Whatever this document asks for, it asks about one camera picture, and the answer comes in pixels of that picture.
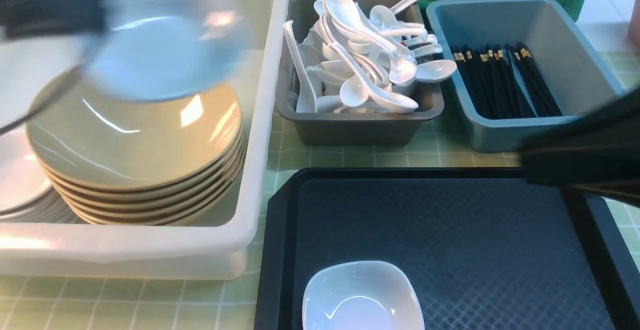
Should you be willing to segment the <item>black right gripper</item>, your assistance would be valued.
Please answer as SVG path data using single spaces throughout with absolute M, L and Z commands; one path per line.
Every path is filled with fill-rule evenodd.
M 540 132 L 519 146 L 531 184 L 598 194 L 627 205 L 640 202 L 640 91 L 574 121 Z

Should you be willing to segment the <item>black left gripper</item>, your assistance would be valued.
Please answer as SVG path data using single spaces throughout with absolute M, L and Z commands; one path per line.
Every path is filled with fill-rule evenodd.
M 0 0 L 1 34 L 5 39 L 72 34 L 102 34 L 106 9 L 102 0 Z

